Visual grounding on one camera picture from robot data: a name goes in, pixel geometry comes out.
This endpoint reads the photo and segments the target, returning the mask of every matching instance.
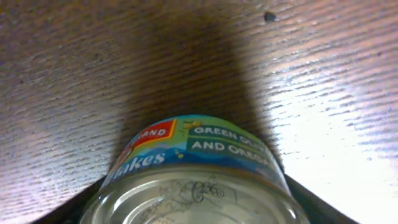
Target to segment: wooden table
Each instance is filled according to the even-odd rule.
[[[1,223],[48,213],[138,130],[190,113],[266,139],[351,218],[398,223],[398,1],[18,2],[0,9]]]

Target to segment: black speck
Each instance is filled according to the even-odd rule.
[[[266,13],[264,14],[264,20],[265,20],[266,22],[275,22],[275,20],[276,20],[276,15],[275,15],[274,13],[272,13],[272,12],[266,12]]]

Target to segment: colorful label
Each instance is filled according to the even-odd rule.
[[[178,116],[149,126],[124,148],[102,187],[149,167],[209,164],[258,174],[290,194],[284,176],[266,145],[223,119]]]

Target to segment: silver lid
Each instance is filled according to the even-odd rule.
[[[98,193],[80,223],[309,223],[288,195],[238,173],[208,166],[144,171]]]

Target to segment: tuna can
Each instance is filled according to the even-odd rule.
[[[262,141],[223,119],[187,115],[131,140],[80,223],[309,222]]]

